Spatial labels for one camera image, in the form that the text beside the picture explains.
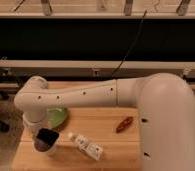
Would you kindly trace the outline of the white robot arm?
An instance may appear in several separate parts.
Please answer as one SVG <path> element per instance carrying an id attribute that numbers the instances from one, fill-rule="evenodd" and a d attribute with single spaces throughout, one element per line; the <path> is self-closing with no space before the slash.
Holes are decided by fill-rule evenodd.
<path id="1" fill-rule="evenodd" d="M 85 86 L 50 89 L 33 76 L 15 106 L 31 133 L 43 127 L 49 108 L 134 107 L 140 114 L 142 171 L 195 171 L 195 94 L 181 77 L 157 73 Z"/>

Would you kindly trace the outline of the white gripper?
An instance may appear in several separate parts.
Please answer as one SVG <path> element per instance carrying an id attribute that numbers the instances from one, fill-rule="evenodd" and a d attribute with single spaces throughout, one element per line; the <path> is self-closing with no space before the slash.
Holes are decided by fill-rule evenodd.
<path id="1" fill-rule="evenodd" d="M 51 147 L 59 138 L 58 132 L 43 128 L 45 125 L 44 115 L 34 117 L 24 113 L 23 125 L 31 138 L 36 137 L 36 143 L 39 145 L 47 145 L 48 147 Z"/>

